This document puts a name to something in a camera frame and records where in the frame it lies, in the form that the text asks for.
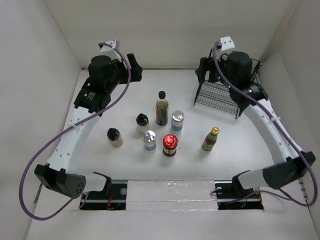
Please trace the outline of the dark soy sauce bottle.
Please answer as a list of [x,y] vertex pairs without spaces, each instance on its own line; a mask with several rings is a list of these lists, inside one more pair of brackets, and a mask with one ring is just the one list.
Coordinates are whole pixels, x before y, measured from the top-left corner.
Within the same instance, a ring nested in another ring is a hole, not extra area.
[[159,126],[165,126],[168,123],[169,102],[166,99],[166,92],[160,91],[158,93],[158,100],[155,104],[156,123]]

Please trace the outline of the black cap white spice jar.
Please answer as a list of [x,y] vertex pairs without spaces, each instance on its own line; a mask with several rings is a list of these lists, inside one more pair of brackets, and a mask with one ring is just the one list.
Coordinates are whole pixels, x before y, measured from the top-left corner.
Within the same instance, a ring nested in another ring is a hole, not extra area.
[[143,114],[140,113],[137,117],[136,117],[136,124],[137,124],[137,131],[140,134],[144,134],[146,131],[150,130],[150,125],[149,125],[149,119],[148,117]]

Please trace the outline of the silver lid blue shaker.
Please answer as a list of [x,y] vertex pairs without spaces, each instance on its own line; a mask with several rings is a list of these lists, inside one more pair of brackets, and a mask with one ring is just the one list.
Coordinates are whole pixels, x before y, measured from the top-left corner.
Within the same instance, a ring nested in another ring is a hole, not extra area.
[[182,132],[185,115],[180,110],[175,110],[171,115],[171,132],[179,135]]

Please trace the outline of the chili sauce bottle yellow cap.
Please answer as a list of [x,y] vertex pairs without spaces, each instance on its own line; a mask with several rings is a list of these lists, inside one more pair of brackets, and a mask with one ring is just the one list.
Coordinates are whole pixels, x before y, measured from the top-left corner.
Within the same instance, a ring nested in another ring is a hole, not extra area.
[[202,144],[202,148],[205,151],[211,151],[215,146],[218,134],[220,133],[220,129],[218,127],[213,127],[208,135],[205,137],[204,142]]

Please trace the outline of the red lid sauce jar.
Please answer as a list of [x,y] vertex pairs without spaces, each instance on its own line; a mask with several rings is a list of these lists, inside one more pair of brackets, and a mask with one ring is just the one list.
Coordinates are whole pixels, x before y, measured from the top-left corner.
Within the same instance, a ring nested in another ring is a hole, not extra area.
[[172,157],[177,152],[178,138],[174,134],[167,134],[163,138],[163,154],[167,157]]

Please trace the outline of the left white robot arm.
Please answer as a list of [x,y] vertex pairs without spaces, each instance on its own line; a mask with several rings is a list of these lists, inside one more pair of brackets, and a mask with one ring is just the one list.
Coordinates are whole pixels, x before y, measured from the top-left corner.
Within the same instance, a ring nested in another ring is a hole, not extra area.
[[111,94],[119,84],[142,79],[142,67],[135,55],[127,54],[131,69],[124,63],[106,55],[91,59],[88,78],[74,101],[71,118],[65,133],[47,162],[35,167],[34,174],[47,189],[71,199],[85,190],[87,179],[76,174],[77,162],[85,142],[102,116],[102,110],[111,102]]

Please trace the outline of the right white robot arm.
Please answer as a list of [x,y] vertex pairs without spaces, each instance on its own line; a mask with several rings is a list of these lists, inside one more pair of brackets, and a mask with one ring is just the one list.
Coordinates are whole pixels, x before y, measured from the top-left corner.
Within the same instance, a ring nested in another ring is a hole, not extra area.
[[227,188],[230,192],[243,197],[249,190],[259,187],[279,190],[308,172],[316,160],[315,155],[302,150],[284,129],[266,91],[255,82],[253,60],[247,53],[233,51],[220,58],[213,54],[203,57],[195,74],[200,84],[208,81],[227,88],[240,112],[251,120],[262,136],[274,162],[271,166],[235,175]]

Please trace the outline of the black cap tan spice jar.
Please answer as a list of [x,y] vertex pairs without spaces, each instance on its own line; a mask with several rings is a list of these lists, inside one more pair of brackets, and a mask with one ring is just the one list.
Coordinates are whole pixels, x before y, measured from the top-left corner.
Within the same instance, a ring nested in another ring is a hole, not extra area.
[[107,131],[107,138],[110,141],[110,143],[115,147],[119,148],[123,145],[124,141],[121,136],[121,133],[116,128],[109,128]]

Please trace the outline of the aluminium rail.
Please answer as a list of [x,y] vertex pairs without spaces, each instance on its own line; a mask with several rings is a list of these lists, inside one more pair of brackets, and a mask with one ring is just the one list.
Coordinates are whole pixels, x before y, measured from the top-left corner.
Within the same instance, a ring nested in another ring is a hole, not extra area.
[[231,180],[113,180],[113,184],[136,184],[136,185],[150,185],[150,186],[178,186],[178,185],[222,185],[232,184]]

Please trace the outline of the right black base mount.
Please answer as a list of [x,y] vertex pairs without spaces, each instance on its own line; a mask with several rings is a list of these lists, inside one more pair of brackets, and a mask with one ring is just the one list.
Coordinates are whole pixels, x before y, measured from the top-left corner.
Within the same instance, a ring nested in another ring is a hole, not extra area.
[[230,181],[216,181],[210,195],[216,197],[218,210],[263,210],[264,204],[259,193],[253,189],[234,190]]

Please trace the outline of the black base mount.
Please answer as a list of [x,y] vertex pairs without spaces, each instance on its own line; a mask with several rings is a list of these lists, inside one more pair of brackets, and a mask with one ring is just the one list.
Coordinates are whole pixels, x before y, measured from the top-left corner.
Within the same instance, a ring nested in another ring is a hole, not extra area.
[[263,210],[264,204],[259,193],[253,189],[234,190],[230,181],[216,181],[210,195],[216,197],[218,210]]
[[83,194],[79,208],[84,211],[124,211],[127,203],[127,181],[112,182],[110,192],[91,191],[86,196]]

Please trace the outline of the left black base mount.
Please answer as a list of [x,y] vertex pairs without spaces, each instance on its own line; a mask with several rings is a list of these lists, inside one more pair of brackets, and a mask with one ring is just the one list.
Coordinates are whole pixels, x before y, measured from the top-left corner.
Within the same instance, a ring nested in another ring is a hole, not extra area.
[[110,192],[91,191],[86,196],[83,194],[79,208],[84,211],[124,211],[127,203],[127,181],[112,182]]

